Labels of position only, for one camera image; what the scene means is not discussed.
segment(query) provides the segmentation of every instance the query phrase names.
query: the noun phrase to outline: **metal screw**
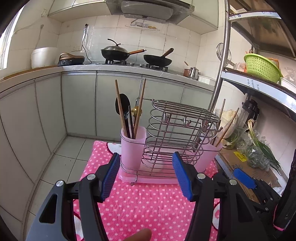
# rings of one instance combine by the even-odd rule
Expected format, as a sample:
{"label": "metal screw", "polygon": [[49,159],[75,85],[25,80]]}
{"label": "metal screw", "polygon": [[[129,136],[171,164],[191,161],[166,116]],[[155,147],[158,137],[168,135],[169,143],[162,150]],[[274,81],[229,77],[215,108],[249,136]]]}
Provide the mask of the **metal screw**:
{"label": "metal screw", "polygon": [[237,181],[235,179],[230,179],[229,183],[233,186],[235,186],[237,184]]}
{"label": "metal screw", "polygon": [[198,179],[205,179],[205,174],[203,174],[202,172],[197,174],[197,178]]}
{"label": "metal screw", "polygon": [[57,187],[60,187],[60,186],[63,186],[63,185],[64,185],[64,181],[62,181],[62,180],[56,182]]}
{"label": "metal screw", "polygon": [[96,177],[95,174],[88,174],[88,175],[87,175],[87,179],[88,179],[88,180],[93,180],[93,179],[95,179],[95,177]]}

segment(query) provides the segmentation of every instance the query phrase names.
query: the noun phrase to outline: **pink utensil holder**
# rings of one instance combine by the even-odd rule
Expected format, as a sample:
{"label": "pink utensil holder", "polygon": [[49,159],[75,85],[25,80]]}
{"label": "pink utensil holder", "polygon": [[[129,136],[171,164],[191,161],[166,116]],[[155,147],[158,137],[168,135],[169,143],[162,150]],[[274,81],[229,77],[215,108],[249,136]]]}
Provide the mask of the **pink utensil holder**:
{"label": "pink utensil holder", "polygon": [[194,165],[198,172],[204,172],[207,167],[211,164],[211,161],[215,158],[218,152],[222,149],[223,145],[220,143],[217,147],[211,144],[203,145],[203,152],[199,150],[201,156]]}
{"label": "pink utensil holder", "polygon": [[142,126],[138,126],[136,139],[125,137],[121,129],[121,163],[125,171],[140,169],[146,136],[146,128]]}

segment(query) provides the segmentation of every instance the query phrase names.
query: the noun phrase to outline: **yellow sticker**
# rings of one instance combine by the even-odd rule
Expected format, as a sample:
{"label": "yellow sticker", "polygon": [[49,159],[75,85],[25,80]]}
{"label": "yellow sticker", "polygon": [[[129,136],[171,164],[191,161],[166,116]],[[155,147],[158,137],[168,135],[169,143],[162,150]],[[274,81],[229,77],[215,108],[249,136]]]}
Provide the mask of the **yellow sticker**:
{"label": "yellow sticker", "polygon": [[238,151],[234,151],[233,152],[242,162],[246,161],[247,160],[247,157],[245,154],[241,154],[239,153]]}

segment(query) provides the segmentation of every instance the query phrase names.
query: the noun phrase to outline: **pink tablecloth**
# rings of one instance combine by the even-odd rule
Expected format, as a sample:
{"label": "pink tablecloth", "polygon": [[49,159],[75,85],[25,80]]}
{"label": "pink tablecloth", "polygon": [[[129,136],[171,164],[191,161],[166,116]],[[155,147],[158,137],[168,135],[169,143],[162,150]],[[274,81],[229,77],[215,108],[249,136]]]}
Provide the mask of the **pink tablecloth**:
{"label": "pink tablecloth", "polygon": [[[95,141],[93,152],[84,169],[81,179],[95,173],[100,165],[109,162],[113,152],[121,154],[121,145]],[[217,172],[215,164],[206,169],[205,174],[212,177]],[[218,199],[215,200],[214,226],[219,218]],[[192,217],[194,202],[190,203],[177,184],[124,183],[116,178],[110,197],[98,203],[103,224],[109,240],[122,241],[142,228],[152,230],[152,241],[181,241]],[[74,201],[75,227],[77,240],[83,240],[79,217],[79,203]],[[210,241],[216,241],[217,230],[212,226]]]}

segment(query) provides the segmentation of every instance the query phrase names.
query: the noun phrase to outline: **green plastic basket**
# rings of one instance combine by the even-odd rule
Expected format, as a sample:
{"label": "green plastic basket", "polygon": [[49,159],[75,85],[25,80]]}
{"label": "green plastic basket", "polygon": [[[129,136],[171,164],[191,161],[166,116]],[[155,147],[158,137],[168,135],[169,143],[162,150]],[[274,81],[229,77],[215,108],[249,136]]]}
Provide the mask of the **green plastic basket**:
{"label": "green plastic basket", "polygon": [[269,59],[254,53],[248,53],[244,56],[247,63],[247,73],[263,79],[278,82],[283,77],[279,68]]}

